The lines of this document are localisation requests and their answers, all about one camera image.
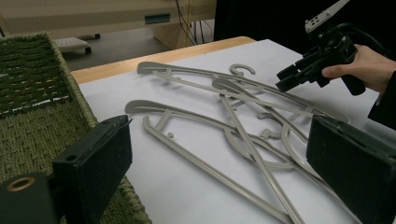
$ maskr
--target white table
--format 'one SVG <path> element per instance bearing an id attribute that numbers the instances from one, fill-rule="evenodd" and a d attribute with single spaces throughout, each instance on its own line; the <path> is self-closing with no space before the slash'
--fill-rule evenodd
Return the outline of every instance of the white table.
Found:
<path id="1" fill-rule="evenodd" d="M 275 86 L 278 82 L 276 74 L 301 58 L 294 51 L 263 40 L 169 64 L 230 74 L 230 66 L 241 63 L 256 70 L 256 75 L 244 71 L 245 77 Z M 210 86 L 208 79 L 193 79 Z M 124 107 L 128 102 L 144 99 L 230 122 L 217 93 L 154 75 L 138 75 L 131 71 L 79 86 L 100 121 L 125 114 Z M 377 93 L 367 90 L 360 96 L 352 96 L 341 80 L 334 80 L 324 88 L 306 82 L 289 93 L 349 116 L 351 125 L 396 147 L 396 132 L 367 119 Z M 248 132 L 260 134 L 264 127 L 251 110 L 238 107 L 236 112 Z M 133 116 L 130 128 L 134 160 L 126 175 L 153 223 L 280 223 L 157 141 L 144 130 L 144 116 L 149 116 L 154 125 L 160 114 Z M 174 141 L 266 201 L 282 207 L 258 167 L 230 149 L 222 132 L 184 119 L 172 119 L 170 124 L 165 133 L 173 133 Z M 303 129 L 309 131 L 309 123 Z M 303 150 L 298 153 L 304 156 Z M 265 153 L 262 155 L 273 160 Z M 357 223 L 325 190 L 307 177 L 292 170 L 273 173 L 306 223 Z"/>

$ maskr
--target black clothing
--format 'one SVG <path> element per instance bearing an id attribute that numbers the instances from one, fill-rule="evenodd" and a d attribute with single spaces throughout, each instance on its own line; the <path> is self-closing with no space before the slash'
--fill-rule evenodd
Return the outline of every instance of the black clothing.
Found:
<path id="1" fill-rule="evenodd" d="M 369 119 L 396 130 L 396 71 L 389 81 L 379 105 L 374 104 Z"/>

